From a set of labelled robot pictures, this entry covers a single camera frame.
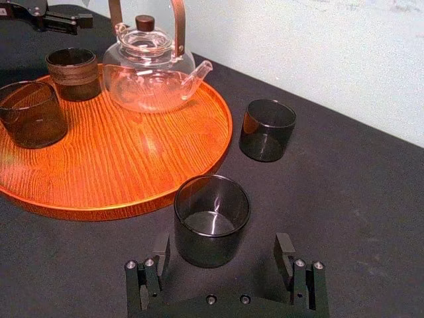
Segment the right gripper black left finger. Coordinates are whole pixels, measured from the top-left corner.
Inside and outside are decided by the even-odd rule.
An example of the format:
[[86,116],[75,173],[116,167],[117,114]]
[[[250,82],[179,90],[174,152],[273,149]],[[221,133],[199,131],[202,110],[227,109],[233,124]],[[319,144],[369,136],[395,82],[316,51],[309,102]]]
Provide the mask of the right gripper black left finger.
[[170,261],[170,234],[160,233],[154,243],[153,256],[141,263],[125,264],[127,313],[148,313],[166,306],[162,292]]

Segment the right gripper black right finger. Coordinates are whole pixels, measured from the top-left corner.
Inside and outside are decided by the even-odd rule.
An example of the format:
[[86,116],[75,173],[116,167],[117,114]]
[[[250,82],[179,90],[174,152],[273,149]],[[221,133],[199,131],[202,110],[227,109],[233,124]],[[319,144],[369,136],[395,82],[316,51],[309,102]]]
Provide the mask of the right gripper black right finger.
[[290,298],[283,304],[284,315],[328,315],[329,302],[325,265],[295,257],[289,234],[277,233],[274,260]]

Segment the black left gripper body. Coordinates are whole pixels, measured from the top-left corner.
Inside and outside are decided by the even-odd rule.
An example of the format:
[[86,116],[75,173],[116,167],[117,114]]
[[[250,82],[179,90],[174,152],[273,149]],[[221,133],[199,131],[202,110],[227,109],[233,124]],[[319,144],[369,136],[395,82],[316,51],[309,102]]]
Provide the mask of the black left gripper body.
[[47,0],[1,0],[1,20],[37,21],[47,9]]

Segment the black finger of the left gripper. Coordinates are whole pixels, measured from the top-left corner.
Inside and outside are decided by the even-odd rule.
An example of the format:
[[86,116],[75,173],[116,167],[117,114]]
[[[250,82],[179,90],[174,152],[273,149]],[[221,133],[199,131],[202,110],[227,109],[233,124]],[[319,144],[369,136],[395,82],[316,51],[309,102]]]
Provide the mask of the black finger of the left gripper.
[[92,14],[64,15],[60,13],[46,13],[43,18],[56,18],[75,21],[77,22],[77,28],[93,28]]
[[56,18],[41,18],[34,21],[34,26],[39,31],[53,31],[77,35],[77,22]]

